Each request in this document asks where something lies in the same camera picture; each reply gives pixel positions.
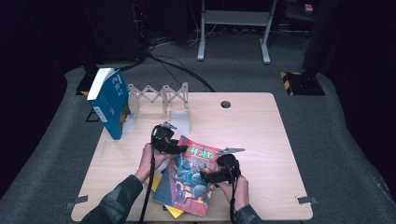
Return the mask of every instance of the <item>yellow object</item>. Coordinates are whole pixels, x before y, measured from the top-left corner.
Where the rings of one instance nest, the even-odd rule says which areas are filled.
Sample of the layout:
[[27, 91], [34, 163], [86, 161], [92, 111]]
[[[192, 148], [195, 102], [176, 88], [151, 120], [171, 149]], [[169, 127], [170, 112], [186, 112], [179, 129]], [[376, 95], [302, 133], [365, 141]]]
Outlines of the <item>yellow object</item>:
[[[161, 181], [161, 178], [162, 178], [162, 177], [163, 177], [163, 174], [162, 174], [161, 172], [159, 172], [159, 171], [155, 171], [155, 172], [154, 172], [154, 178], [153, 178], [153, 180], [152, 180], [152, 186], [151, 186], [152, 191], [155, 192], [155, 190], [158, 188], [158, 185], [160, 184], [160, 181]], [[182, 211], [182, 210], [180, 210], [180, 209], [177, 209], [177, 208], [175, 208], [175, 207], [172, 207], [172, 206], [166, 205], [165, 207], [166, 207], [166, 209], [168, 209], [169, 213], [170, 213], [175, 219], [178, 218], [178, 217], [180, 217], [180, 215], [184, 213], [184, 211]]]

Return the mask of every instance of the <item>wooden table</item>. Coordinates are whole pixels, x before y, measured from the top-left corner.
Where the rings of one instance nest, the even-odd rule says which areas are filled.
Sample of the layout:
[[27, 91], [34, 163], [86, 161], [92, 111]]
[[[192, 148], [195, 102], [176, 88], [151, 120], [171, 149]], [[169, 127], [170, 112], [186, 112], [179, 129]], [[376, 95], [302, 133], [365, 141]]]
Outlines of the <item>wooden table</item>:
[[[223, 101], [230, 102], [231, 107], [223, 108], [220, 105]], [[88, 201], [75, 205], [73, 220], [82, 220], [117, 184], [134, 174], [152, 129], [169, 120], [163, 113], [161, 102], [152, 104], [140, 100], [140, 104], [140, 114], [132, 133], [124, 133], [121, 140], [114, 141], [106, 129], [103, 130], [78, 195], [88, 195]], [[187, 137], [212, 147], [246, 149], [234, 155], [240, 162], [242, 174], [249, 181], [250, 203], [262, 219], [307, 220], [313, 216], [309, 203], [296, 202], [296, 197], [305, 197], [306, 192], [271, 93], [192, 92], [189, 93], [189, 105], [191, 134]], [[172, 108], [183, 108], [183, 105], [181, 101], [174, 101]], [[127, 220], [139, 219], [146, 186]], [[229, 205], [221, 189], [215, 189], [206, 217], [183, 214], [177, 221], [229, 219]], [[161, 204], [149, 200], [145, 221], [175, 220], [163, 211]]]

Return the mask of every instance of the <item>wrist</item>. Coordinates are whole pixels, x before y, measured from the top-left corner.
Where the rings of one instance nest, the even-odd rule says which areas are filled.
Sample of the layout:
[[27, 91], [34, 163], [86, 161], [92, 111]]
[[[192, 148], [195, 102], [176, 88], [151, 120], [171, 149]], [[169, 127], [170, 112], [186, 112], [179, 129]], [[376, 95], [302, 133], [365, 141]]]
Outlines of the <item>wrist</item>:
[[134, 174], [134, 176], [136, 176], [136, 178], [140, 180], [140, 183], [143, 184], [143, 182], [145, 182], [146, 179], [149, 178], [149, 171], [147, 171], [146, 169], [139, 168]]
[[243, 208], [245, 208], [247, 206], [248, 206], [248, 203], [247, 204], [236, 204], [233, 206], [233, 212], [237, 213], [238, 211], [242, 210]]

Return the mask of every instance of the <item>book spine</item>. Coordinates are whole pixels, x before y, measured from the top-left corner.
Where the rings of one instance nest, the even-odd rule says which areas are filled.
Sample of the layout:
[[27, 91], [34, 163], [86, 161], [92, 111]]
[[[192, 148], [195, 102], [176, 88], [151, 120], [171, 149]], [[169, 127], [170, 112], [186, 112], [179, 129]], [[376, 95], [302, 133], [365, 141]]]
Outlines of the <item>book spine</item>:
[[104, 103], [100, 99], [89, 101], [89, 103], [92, 106], [93, 110], [96, 112], [99, 119], [103, 122], [111, 137], [114, 140], [121, 139], [122, 132], [120, 131], [118, 124], [116, 124], [116, 127], [114, 127], [115, 124], [113, 124], [111, 121], [111, 114], [108, 111], [108, 105], [104, 105]]

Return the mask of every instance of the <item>table leg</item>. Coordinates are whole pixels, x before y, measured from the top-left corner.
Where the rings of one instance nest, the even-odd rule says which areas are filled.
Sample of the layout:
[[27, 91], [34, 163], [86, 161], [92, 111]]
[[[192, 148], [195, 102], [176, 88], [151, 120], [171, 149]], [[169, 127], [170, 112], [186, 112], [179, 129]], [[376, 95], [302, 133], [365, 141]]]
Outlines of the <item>table leg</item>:
[[201, 8], [201, 41], [199, 43], [198, 49], [198, 61], [204, 60], [205, 55], [205, 0], [202, 0], [202, 8]]
[[262, 60], [264, 61], [265, 64], [270, 64], [271, 62], [267, 48], [267, 40], [271, 30], [271, 24], [275, 13], [276, 2], [277, 0], [274, 0], [271, 5], [271, 10], [268, 13], [267, 25], [265, 26], [264, 36], [260, 39], [260, 45], [262, 46]]

